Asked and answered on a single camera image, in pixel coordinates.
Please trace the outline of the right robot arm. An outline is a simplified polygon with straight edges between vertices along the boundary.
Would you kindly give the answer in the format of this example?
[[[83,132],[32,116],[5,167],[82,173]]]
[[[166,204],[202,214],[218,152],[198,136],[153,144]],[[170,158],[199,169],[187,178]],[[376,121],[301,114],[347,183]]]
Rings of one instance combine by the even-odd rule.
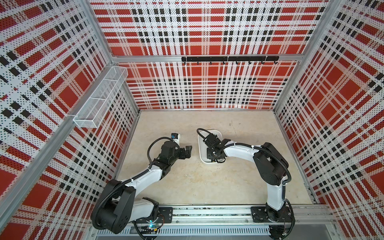
[[[207,164],[223,164],[227,158],[253,162],[267,184],[266,213],[262,217],[278,222],[286,212],[286,185],[292,180],[289,164],[271,143],[254,146],[220,139],[218,131],[197,129],[201,161]]]

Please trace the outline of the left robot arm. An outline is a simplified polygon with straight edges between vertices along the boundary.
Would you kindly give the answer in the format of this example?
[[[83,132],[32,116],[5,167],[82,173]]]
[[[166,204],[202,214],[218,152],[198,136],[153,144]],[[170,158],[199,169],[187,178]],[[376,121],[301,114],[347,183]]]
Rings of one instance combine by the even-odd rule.
[[[158,218],[166,220],[157,201],[136,198],[147,187],[162,180],[177,160],[191,157],[193,147],[181,147],[179,142],[177,134],[156,139],[148,147],[149,165],[144,171],[123,181],[112,179],[107,183],[91,214],[95,229],[118,234],[128,223],[136,226],[138,220],[151,225]]]

